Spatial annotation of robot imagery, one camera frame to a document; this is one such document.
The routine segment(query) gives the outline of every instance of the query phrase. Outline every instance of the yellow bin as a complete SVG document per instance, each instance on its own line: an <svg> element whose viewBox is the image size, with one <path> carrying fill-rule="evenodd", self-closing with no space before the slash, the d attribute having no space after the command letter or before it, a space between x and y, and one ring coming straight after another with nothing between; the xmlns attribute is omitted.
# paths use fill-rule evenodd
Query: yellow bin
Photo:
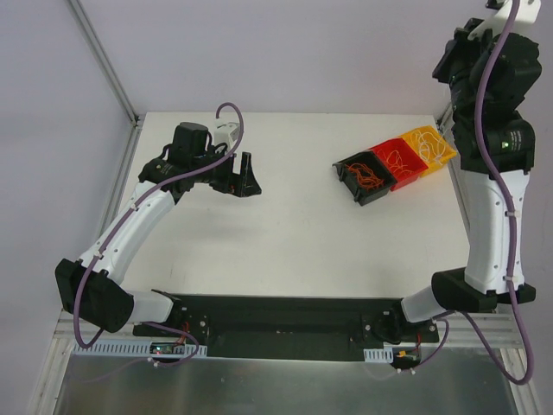
<svg viewBox="0 0 553 415"><path fill-rule="evenodd" d="M421 177L429 175L448 163L457 151L440 136L431 125L416 128L400 136L413 149L429 168Z"/></svg>

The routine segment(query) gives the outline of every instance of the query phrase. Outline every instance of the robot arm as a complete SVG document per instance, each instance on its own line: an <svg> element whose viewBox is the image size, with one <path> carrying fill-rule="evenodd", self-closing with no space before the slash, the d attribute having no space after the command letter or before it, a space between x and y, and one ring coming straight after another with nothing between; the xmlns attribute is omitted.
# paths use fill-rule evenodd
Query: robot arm
<svg viewBox="0 0 553 415"><path fill-rule="evenodd" d="M102 236L77 261L63 259L56 267L55 276L65 311L73 313L80 281L85 270L97 259L81 298L81 318L111 333L120 330L127 322L166 322L180 318L181 305L169 294L125 291L119 285L151 230L195 183L208 183L220 193L237 197L261 194L251 170L250 153L242 153L239 175L232 172L232 155L204 173L169 180L220 160L237 142L238 130L239 124L219 121L212 143L211 133L203 125L181 123L176 127L173 143L165 146L159 157L144 166L131 198ZM165 182L168 183L152 191ZM115 236L100 253L100 247L114 230Z"/></svg>
<svg viewBox="0 0 553 415"><path fill-rule="evenodd" d="M496 3L490 1L488 5L496 8ZM510 216L518 218L522 214L524 192L534 164L534 130L516 109L542 71L535 42L517 33L508 35L484 98L485 146L512 201L505 200L480 152L474 118L480 79L511 6L511 0L507 0L498 6L495 16L486 21L471 19L464 28L457 29L433 72L433 77L448 84L451 92L454 141L468 195L469 258L465 268L435 273L431 286L404 298L377 321L378 336L388 342L395 342L402 330L450 310L481 312L495 309L498 303L510 303L511 281L518 303L535 299L536 291L524 281L520 266L520 220L514 244L510 234ZM538 0L521 2L515 30L531 24L538 10ZM507 208L511 202L515 213ZM507 277L509 250L514 246L513 275Z"/></svg>

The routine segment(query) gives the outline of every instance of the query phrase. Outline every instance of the plastic storage bin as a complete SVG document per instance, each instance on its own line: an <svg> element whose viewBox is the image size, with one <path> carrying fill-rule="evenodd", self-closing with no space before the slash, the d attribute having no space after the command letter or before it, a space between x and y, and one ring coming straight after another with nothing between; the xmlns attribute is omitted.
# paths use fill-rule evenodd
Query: plastic storage bin
<svg viewBox="0 0 553 415"><path fill-rule="evenodd" d="M421 176L429 175L441 169L457 155L457 151L431 125L416 128L400 137L429 166Z"/></svg>
<svg viewBox="0 0 553 415"><path fill-rule="evenodd" d="M378 160L372 151L362 151L333 164L341 182L361 206L387 195L397 183L393 174Z"/></svg>
<svg viewBox="0 0 553 415"><path fill-rule="evenodd" d="M370 150L374 151L374 154L396 178L397 184L391 187L392 192L413 183L428 168L402 138L384 141L371 147Z"/></svg>

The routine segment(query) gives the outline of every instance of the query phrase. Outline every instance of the gray wall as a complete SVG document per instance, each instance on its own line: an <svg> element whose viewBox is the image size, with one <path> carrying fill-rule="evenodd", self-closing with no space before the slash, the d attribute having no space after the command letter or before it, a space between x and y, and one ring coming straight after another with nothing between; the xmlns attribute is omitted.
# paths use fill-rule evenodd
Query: gray wall
<svg viewBox="0 0 553 415"><path fill-rule="evenodd" d="M524 306L537 357L534 382L544 413L553 413L551 394L551 299L553 298L553 5L543 2L542 11L531 37L540 43L543 74L526 95L520 111L534 126L537 136L536 167L531 172L522 220L522 265L524 276L537 287L537 301Z"/></svg>
<svg viewBox="0 0 553 415"><path fill-rule="evenodd" d="M431 73L484 0L83 0L139 112L429 114Z"/></svg>
<svg viewBox="0 0 553 415"><path fill-rule="evenodd" d="M0 2L0 413L27 413L130 124L61 0Z"/></svg>

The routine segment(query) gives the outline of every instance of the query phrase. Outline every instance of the black bin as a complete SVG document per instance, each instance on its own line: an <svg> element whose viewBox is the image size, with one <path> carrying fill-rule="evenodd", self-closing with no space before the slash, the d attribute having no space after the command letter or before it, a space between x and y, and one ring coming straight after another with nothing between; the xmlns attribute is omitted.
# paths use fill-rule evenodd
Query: black bin
<svg viewBox="0 0 553 415"><path fill-rule="evenodd" d="M333 164L338 178L352 192L353 199L361 206L387 195L397 183L392 173L370 150L357 153Z"/></svg>

